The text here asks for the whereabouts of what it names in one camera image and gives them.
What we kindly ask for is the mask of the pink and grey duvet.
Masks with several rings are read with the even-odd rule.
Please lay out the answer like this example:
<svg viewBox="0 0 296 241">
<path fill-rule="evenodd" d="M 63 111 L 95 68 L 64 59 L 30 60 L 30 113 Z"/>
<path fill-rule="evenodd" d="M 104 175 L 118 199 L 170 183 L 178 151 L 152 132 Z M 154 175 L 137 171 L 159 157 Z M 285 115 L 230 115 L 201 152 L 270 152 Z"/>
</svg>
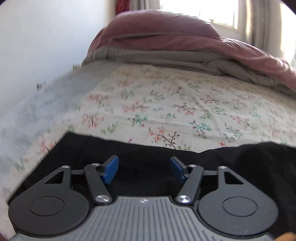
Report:
<svg viewBox="0 0 296 241">
<path fill-rule="evenodd" d="M 121 13 L 97 34 L 85 62 L 99 58 L 224 73 L 295 96 L 295 71 L 286 61 L 221 37 L 210 23 L 192 16 L 157 10 Z"/>
</svg>

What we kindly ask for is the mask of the light window curtain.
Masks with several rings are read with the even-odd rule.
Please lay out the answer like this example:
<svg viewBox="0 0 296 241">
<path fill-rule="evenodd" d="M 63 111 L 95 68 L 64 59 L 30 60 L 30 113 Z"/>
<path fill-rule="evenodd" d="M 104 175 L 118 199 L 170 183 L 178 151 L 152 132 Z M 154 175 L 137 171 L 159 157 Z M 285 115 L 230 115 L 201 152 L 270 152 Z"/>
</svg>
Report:
<svg viewBox="0 0 296 241">
<path fill-rule="evenodd" d="M 239 1 L 240 40 L 277 55 L 281 44 L 281 1 Z"/>
</svg>

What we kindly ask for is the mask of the floral bed sheet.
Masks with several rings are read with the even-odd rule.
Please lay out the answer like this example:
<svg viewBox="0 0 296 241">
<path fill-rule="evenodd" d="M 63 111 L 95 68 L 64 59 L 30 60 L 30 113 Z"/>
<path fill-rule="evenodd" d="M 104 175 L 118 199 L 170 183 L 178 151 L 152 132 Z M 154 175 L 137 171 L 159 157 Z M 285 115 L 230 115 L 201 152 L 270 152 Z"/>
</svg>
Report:
<svg viewBox="0 0 296 241">
<path fill-rule="evenodd" d="M 1 171 L 1 234 L 12 237 L 8 199 L 66 132 L 201 152 L 272 141 L 295 145 L 295 101 L 232 77 L 122 65 Z"/>
</svg>

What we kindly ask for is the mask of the red patterned fabric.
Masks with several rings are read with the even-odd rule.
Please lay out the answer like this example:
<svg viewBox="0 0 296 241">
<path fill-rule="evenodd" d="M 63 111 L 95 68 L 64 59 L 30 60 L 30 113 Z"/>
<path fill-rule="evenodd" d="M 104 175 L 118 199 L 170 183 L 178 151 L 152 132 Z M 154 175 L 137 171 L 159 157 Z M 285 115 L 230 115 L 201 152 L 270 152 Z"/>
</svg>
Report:
<svg viewBox="0 0 296 241">
<path fill-rule="evenodd" d="M 118 0 L 116 4 L 116 14 L 121 14 L 130 10 L 130 0 Z"/>
</svg>

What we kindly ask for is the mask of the black pants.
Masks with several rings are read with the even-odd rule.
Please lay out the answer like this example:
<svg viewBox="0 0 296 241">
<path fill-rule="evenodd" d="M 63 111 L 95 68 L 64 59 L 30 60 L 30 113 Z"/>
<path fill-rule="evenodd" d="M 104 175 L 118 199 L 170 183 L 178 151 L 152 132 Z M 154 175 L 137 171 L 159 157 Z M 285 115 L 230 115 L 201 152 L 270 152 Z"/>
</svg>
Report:
<svg viewBox="0 0 296 241">
<path fill-rule="evenodd" d="M 107 141 L 69 132 L 25 178 L 14 197 L 63 165 L 78 170 L 88 164 L 103 163 L 112 155 L 119 158 L 118 172 L 108 189 L 112 197 L 175 197 L 180 187 L 170 170 L 171 157 L 206 170 L 226 166 L 276 202 L 279 215 L 272 235 L 277 237 L 295 231 L 295 148 L 272 142 L 195 153 Z"/>
</svg>

